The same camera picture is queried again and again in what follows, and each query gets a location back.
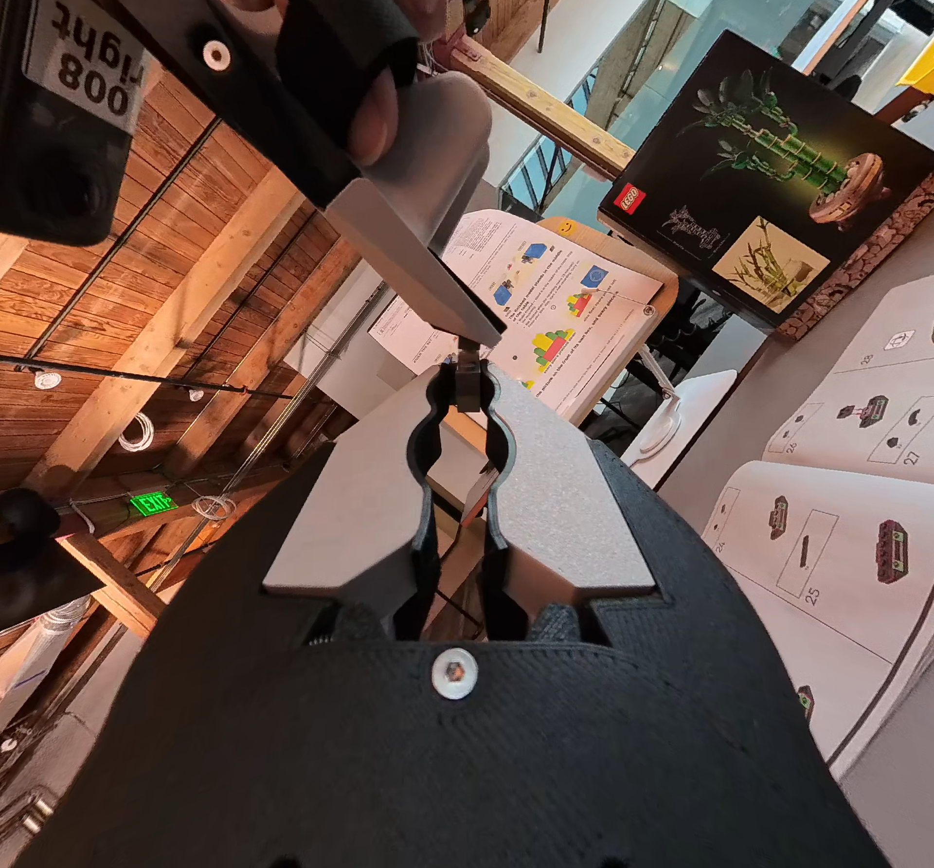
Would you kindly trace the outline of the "dark brown toy brick assembly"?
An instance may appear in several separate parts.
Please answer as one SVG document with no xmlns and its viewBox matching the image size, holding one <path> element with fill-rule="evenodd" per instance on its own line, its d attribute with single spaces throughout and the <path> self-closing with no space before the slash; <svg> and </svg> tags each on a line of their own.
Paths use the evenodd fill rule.
<svg viewBox="0 0 934 868">
<path fill-rule="evenodd" d="M 454 368 L 454 406 L 463 414 L 484 413 L 484 392 L 484 362 L 461 357 Z"/>
</svg>

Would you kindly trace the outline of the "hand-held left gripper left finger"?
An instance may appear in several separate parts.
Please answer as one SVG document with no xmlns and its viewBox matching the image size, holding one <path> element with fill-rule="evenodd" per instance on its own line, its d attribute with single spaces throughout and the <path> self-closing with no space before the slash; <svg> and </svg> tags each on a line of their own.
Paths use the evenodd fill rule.
<svg viewBox="0 0 934 868">
<path fill-rule="evenodd" d="M 418 640 L 440 581 L 432 490 L 446 416 L 434 365 L 349 428 L 264 580 L 270 594 L 362 604 Z"/>
</svg>

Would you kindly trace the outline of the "white side table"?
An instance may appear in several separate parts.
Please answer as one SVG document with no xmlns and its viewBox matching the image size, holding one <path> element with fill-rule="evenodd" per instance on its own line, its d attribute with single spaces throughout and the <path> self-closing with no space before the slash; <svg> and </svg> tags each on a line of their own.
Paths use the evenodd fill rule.
<svg viewBox="0 0 934 868">
<path fill-rule="evenodd" d="M 621 461 L 652 489 L 692 445 L 733 388 L 738 373 L 724 370 L 683 380 L 648 419 Z"/>
</svg>

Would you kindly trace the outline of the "wooden board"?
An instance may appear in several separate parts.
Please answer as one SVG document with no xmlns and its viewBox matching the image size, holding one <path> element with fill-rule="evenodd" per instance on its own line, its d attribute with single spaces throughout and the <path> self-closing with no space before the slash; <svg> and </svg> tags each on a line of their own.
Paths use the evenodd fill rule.
<svg viewBox="0 0 934 868">
<path fill-rule="evenodd" d="M 540 220 L 537 224 L 557 234 L 557 225 L 563 219 L 568 218 L 551 217 Z M 653 314 L 643 314 L 644 322 L 636 335 L 609 358 L 601 370 L 585 385 L 569 410 L 561 414 L 561 417 L 578 427 L 590 415 L 592 408 L 601 401 L 602 395 L 611 387 L 613 381 L 632 361 L 638 349 L 647 342 L 648 337 L 652 335 L 674 306 L 679 290 L 679 278 L 671 269 L 665 267 L 649 254 L 631 244 L 627 244 L 619 236 L 614 235 L 613 232 L 605 234 L 576 220 L 574 222 L 576 224 L 574 234 L 568 237 L 564 236 L 564 238 L 616 265 L 644 274 L 661 283 L 660 290 L 650 303 L 654 309 Z"/>
</svg>

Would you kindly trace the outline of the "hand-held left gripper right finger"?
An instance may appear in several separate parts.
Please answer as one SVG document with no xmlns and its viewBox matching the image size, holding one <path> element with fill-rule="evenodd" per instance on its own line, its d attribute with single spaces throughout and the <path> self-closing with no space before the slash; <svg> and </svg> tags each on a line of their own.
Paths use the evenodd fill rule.
<svg viewBox="0 0 934 868">
<path fill-rule="evenodd" d="M 657 584 L 590 440 L 494 363 L 483 377 L 486 498 L 478 585 L 490 640 L 523 640 L 548 605 L 642 597 Z"/>
</svg>

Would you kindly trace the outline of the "white instruction booklet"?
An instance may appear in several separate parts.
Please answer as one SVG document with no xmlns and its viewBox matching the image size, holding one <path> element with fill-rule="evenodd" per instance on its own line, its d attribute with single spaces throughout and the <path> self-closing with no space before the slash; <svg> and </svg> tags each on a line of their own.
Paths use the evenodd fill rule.
<svg viewBox="0 0 934 868">
<path fill-rule="evenodd" d="M 932 664 L 932 328 L 932 276 L 890 290 L 702 535 L 835 778 Z"/>
</svg>

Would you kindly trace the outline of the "printed instruction sheet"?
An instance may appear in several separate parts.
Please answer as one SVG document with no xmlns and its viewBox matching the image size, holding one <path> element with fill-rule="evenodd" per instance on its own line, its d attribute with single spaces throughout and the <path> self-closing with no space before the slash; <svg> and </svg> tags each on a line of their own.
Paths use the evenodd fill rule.
<svg viewBox="0 0 934 868">
<path fill-rule="evenodd" d="M 506 325 L 486 358 L 567 415 L 653 315 L 661 283 L 542 226 L 465 214 L 442 259 Z"/>
</svg>

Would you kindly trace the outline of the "small white paper sheet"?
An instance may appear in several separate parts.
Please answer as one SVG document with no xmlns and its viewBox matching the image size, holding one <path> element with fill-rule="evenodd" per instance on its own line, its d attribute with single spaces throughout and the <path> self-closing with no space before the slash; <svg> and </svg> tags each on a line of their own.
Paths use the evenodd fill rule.
<svg viewBox="0 0 934 868">
<path fill-rule="evenodd" d="M 396 295 L 369 327 L 368 335 L 415 376 L 456 354 L 458 338 L 433 328 Z"/>
</svg>

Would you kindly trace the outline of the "black toy set box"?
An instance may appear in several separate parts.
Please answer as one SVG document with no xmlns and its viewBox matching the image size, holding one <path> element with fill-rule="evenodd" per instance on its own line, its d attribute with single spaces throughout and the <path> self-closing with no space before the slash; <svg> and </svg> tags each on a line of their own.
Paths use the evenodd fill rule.
<svg viewBox="0 0 934 868">
<path fill-rule="evenodd" d="M 767 333 L 799 340 L 932 210 L 932 150 L 730 31 L 599 220 Z"/>
</svg>

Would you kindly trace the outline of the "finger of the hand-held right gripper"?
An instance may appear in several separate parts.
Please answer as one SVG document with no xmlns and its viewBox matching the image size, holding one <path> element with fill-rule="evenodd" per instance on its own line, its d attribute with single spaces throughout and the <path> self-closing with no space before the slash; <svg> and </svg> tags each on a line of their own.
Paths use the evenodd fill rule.
<svg viewBox="0 0 934 868">
<path fill-rule="evenodd" d="M 363 260 L 435 329 L 486 347 L 505 324 L 440 258 L 488 163 L 491 106 L 460 72 L 399 94 L 388 152 L 361 170 L 325 216 Z"/>
</svg>

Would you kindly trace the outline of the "grey desk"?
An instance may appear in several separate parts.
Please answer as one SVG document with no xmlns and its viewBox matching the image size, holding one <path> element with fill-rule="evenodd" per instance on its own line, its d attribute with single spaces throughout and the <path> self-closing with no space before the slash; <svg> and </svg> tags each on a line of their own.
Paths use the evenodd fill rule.
<svg viewBox="0 0 934 868">
<path fill-rule="evenodd" d="M 702 531 L 732 473 L 759 458 L 884 295 L 931 274 L 932 246 L 912 238 L 799 342 L 767 339 L 660 486 L 661 497 Z M 932 866 L 932 712 L 929 668 L 843 780 L 850 803 L 893 866 Z"/>
</svg>

